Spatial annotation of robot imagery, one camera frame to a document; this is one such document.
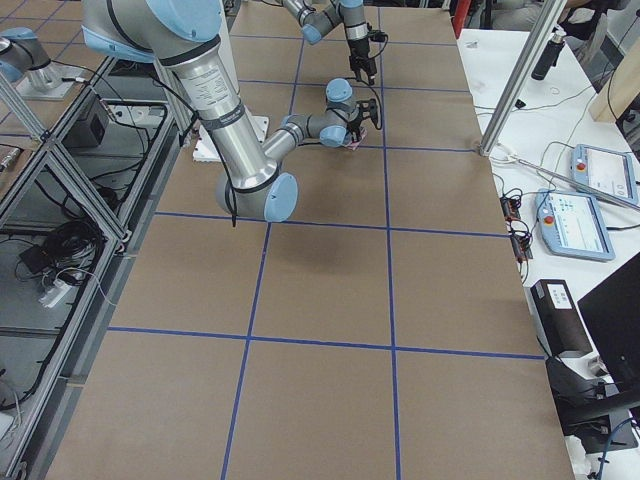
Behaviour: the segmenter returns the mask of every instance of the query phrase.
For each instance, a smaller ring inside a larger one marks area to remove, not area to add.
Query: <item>red object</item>
[[[469,13],[469,7],[471,6],[471,0],[459,0],[456,7],[456,14],[453,17],[453,33],[456,39],[460,38],[460,32],[464,27],[464,21],[467,19]]]

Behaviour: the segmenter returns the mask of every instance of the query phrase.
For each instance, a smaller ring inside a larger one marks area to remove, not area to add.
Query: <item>person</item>
[[[558,23],[568,35],[586,40],[607,9],[622,10],[629,0],[568,0]],[[529,31],[542,12],[542,0],[501,0],[493,10],[494,30]]]

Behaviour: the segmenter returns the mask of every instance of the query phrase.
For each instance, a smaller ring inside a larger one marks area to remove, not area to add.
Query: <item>white table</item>
[[[463,30],[458,40],[458,48],[476,107],[495,107],[526,38],[527,34],[523,32]],[[629,145],[615,125],[596,123],[591,119],[586,107],[595,98],[595,91],[590,85],[571,51],[565,48],[558,60],[558,66],[552,68],[543,81],[530,79],[519,98],[526,103],[525,108],[535,108],[557,104],[576,94],[579,95],[555,107],[514,112],[500,136],[500,142],[515,150],[519,157],[538,165],[545,148],[553,141],[572,146],[584,143],[628,152]],[[484,131],[491,118],[491,115],[486,113],[492,110],[476,108],[476,112],[479,114],[480,128]],[[502,149],[496,148],[491,156],[501,159],[505,157],[505,153]],[[544,158],[543,166],[549,170],[557,169],[558,173],[570,176],[570,158],[571,149],[552,145]],[[640,178],[637,162],[634,163],[634,168],[637,178]],[[504,179],[505,191],[517,187],[527,193],[548,187],[548,182],[536,175],[532,169],[522,165],[496,164],[493,171]],[[560,181],[555,183],[560,190],[573,190]],[[502,183],[497,178],[496,187],[498,191],[502,189]],[[535,223],[534,202],[535,195],[525,195],[520,209],[523,220],[530,227]],[[602,202],[600,207],[607,226],[640,223],[640,213]],[[640,228],[610,232],[610,236],[616,258],[611,262],[600,263],[551,255],[536,229],[532,246],[534,259],[529,262],[525,287],[530,287],[541,278],[565,279],[574,300],[577,301],[640,251]],[[595,355],[594,353],[565,363],[583,376],[592,378],[586,365],[588,359]],[[597,469],[598,455],[589,457]],[[640,450],[611,452],[607,459],[611,463],[605,467],[604,479],[640,478]]]

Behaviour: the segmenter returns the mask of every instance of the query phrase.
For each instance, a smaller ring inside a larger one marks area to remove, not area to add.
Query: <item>robotic arm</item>
[[[260,145],[218,55],[224,18],[218,0],[83,0],[83,7],[89,47],[138,62],[157,57],[176,74],[223,159],[227,175],[217,199],[234,217],[289,218],[298,187],[281,171],[284,156],[310,136],[327,146],[342,145],[356,126],[359,132],[358,122],[374,117],[375,101],[356,102],[342,80],[335,90],[329,84],[324,115],[290,117]]]
[[[10,82],[17,82],[26,73],[33,88],[40,92],[62,83],[60,72],[36,34],[24,27],[0,32],[0,71]]]
[[[362,81],[361,72],[364,72],[367,83],[374,84],[378,70],[375,57],[369,57],[369,41],[384,42],[387,34],[371,29],[364,15],[362,0],[329,0],[329,6],[322,12],[307,5],[306,0],[283,0],[282,5],[298,21],[304,38],[311,45],[343,23],[349,44],[349,67],[358,81]]]

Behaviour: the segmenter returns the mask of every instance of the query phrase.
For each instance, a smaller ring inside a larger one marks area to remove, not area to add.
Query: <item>blue cable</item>
[[[607,460],[607,452],[609,451],[609,448],[611,448],[611,444],[613,443],[613,438],[616,436],[616,433],[618,433],[618,430],[624,427],[627,423],[631,423],[634,420],[635,418],[633,417],[627,418],[626,420],[620,422],[618,426],[614,428],[609,434],[609,438],[607,438],[607,443],[604,445],[602,458],[599,459],[600,469],[598,470],[598,475],[596,476],[596,480],[602,480],[602,472],[604,471],[604,464],[606,463],[606,460]]]

